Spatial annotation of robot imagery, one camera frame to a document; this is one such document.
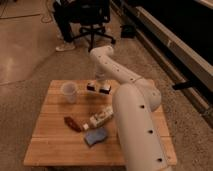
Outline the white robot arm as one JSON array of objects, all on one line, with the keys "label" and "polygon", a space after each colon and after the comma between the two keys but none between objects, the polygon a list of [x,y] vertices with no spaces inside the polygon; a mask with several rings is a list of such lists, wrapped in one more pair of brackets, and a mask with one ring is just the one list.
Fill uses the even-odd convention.
[{"label": "white robot arm", "polygon": [[154,123],[153,112],[161,105],[159,89],[147,79],[114,61],[111,46],[90,51],[96,80],[109,73],[120,86],[112,97],[112,108],[127,171],[173,171]]}]

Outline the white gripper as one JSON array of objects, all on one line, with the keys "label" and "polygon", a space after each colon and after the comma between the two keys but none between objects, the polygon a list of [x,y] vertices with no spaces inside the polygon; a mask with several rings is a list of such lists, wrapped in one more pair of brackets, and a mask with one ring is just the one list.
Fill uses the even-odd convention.
[{"label": "white gripper", "polygon": [[[107,84],[106,79],[96,78],[96,82],[99,85],[103,85],[99,88],[99,92],[103,94],[109,94],[111,91],[111,86]],[[93,83],[87,84],[87,90],[95,91],[95,85]]]}]

